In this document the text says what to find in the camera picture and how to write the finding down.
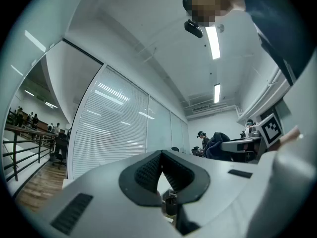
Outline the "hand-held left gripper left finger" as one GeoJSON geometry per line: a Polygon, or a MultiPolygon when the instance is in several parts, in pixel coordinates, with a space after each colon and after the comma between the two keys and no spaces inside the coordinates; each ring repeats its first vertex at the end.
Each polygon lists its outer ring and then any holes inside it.
{"type": "Polygon", "coordinates": [[[157,194],[161,151],[96,167],[77,178],[40,212],[55,238],[182,238],[163,216],[157,194]]]}

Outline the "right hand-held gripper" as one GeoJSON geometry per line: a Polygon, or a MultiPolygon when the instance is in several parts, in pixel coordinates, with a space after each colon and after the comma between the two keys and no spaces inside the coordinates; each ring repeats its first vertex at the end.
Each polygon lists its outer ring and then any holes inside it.
{"type": "Polygon", "coordinates": [[[270,148],[282,136],[282,129],[275,114],[270,114],[258,123],[257,131],[260,132],[267,148],[270,148]]]}

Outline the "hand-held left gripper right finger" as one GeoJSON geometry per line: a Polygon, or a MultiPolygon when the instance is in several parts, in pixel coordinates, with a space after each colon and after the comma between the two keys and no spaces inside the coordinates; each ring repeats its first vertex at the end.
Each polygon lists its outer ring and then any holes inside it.
{"type": "Polygon", "coordinates": [[[246,238],[257,196],[247,192],[256,164],[161,152],[164,175],[177,193],[176,226],[165,224],[161,238],[246,238]]]}

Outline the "person's right hand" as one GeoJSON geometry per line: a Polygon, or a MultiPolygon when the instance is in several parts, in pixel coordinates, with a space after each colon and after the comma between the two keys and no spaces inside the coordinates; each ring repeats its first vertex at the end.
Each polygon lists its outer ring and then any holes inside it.
{"type": "Polygon", "coordinates": [[[280,145],[286,144],[287,142],[290,142],[290,141],[297,139],[300,134],[301,133],[300,133],[299,128],[297,126],[295,126],[288,133],[286,133],[285,135],[283,135],[279,139],[280,145]]]}

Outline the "black office chair with jacket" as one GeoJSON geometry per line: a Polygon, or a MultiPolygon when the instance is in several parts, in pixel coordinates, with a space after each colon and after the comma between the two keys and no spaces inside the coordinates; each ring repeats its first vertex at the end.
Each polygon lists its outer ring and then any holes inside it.
{"type": "Polygon", "coordinates": [[[221,144],[223,142],[230,141],[230,138],[226,134],[222,132],[215,132],[212,138],[207,142],[205,157],[220,161],[231,161],[230,153],[221,149],[221,144]]]}

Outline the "black swivel chair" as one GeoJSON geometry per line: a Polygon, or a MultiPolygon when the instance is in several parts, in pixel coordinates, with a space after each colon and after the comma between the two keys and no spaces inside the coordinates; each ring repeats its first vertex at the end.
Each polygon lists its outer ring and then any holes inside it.
{"type": "Polygon", "coordinates": [[[68,147],[68,137],[64,133],[60,133],[58,137],[55,138],[55,148],[54,152],[50,154],[50,161],[52,165],[58,165],[60,170],[61,166],[66,167],[67,159],[67,147],[68,147]]]}

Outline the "wide window blind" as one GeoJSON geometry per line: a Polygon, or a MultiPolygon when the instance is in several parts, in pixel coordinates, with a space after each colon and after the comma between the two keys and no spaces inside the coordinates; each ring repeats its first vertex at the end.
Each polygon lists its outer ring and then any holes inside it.
{"type": "Polygon", "coordinates": [[[79,119],[73,147],[73,178],[146,151],[149,95],[107,66],[79,119]]]}

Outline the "ceiling air vent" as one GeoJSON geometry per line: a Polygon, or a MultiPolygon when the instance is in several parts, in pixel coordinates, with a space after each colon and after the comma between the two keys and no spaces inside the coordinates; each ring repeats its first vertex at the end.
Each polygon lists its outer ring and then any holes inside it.
{"type": "Polygon", "coordinates": [[[207,111],[210,109],[210,105],[204,105],[204,106],[200,106],[200,107],[195,107],[192,109],[192,112],[195,113],[200,113],[203,111],[207,111]]]}

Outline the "narrow window blind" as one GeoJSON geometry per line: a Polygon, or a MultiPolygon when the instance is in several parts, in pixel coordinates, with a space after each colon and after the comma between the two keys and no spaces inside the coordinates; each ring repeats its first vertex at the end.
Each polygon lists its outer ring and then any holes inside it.
{"type": "Polygon", "coordinates": [[[153,98],[149,100],[147,150],[170,150],[173,147],[189,154],[188,125],[153,98]]]}

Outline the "black metal railing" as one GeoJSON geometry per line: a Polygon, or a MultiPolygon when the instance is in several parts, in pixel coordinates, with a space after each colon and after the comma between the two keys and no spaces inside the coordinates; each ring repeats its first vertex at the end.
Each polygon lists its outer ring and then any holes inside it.
{"type": "Polygon", "coordinates": [[[6,182],[18,181],[18,175],[40,164],[53,152],[57,135],[42,129],[32,129],[30,123],[22,120],[17,124],[17,115],[9,111],[2,139],[3,171],[6,182]]]}

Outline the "person's black t-shirt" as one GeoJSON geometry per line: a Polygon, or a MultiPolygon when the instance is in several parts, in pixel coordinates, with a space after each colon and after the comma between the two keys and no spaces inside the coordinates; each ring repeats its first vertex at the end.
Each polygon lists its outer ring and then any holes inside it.
{"type": "Polygon", "coordinates": [[[316,47],[306,24],[289,0],[244,1],[262,48],[293,85],[316,47]]]}

